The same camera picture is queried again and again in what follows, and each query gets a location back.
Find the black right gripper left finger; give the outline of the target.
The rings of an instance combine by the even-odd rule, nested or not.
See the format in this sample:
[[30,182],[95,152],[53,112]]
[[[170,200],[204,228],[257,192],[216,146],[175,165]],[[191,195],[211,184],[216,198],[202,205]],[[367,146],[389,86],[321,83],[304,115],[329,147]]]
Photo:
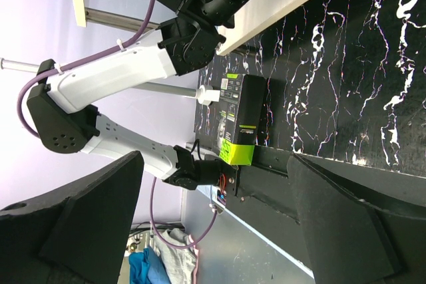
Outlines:
[[134,151],[1,210],[2,283],[116,283],[144,160]]

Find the green black Gillette box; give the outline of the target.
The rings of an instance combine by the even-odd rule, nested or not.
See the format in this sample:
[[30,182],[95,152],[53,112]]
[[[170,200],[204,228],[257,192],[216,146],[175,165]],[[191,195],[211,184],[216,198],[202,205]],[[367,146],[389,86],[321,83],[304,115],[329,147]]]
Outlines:
[[221,80],[216,150],[231,166],[252,164],[266,80],[228,73]]

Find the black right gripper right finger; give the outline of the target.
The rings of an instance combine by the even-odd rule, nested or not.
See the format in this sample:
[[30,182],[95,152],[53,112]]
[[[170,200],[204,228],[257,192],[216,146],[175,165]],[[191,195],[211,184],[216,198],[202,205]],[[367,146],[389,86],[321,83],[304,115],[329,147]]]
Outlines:
[[293,155],[291,191],[316,283],[424,283],[425,207]]

